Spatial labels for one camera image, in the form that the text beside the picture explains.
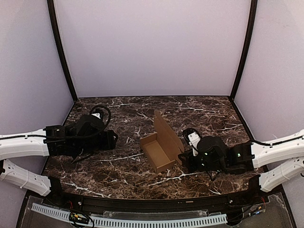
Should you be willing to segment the brown cardboard box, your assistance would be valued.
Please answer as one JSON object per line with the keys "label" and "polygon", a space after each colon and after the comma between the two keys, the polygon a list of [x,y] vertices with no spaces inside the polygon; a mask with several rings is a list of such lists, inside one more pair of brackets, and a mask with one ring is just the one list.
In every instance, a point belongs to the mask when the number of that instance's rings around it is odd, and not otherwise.
{"label": "brown cardboard box", "polygon": [[140,147],[145,153],[155,173],[170,169],[175,163],[182,164],[179,155],[184,153],[184,146],[160,112],[154,111],[155,133],[140,139]]}

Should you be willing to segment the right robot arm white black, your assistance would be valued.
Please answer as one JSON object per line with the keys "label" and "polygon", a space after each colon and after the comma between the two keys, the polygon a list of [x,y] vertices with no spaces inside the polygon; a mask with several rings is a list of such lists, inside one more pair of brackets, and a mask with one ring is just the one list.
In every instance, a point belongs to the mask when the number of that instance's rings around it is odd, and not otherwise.
{"label": "right robot arm white black", "polygon": [[304,171],[303,131],[267,142],[250,140],[233,147],[228,147],[218,136],[202,137],[194,128],[184,130],[183,137],[190,150],[178,158],[189,172],[239,175],[281,161],[282,164],[258,177],[259,188],[270,192]]}

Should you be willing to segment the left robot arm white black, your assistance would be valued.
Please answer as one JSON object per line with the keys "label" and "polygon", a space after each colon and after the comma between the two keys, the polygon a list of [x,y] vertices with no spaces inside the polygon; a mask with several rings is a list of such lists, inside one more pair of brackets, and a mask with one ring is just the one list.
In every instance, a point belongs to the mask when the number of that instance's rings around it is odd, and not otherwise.
{"label": "left robot arm white black", "polygon": [[12,158],[29,156],[72,158],[77,163],[92,156],[95,151],[116,147],[118,135],[107,130],[102,113],[83,115],[67,126],[53,125],[37,131],[2,135],[0,137],[0,179],[41,196],[61,193],[60,180],[42,176],[14,164]]}

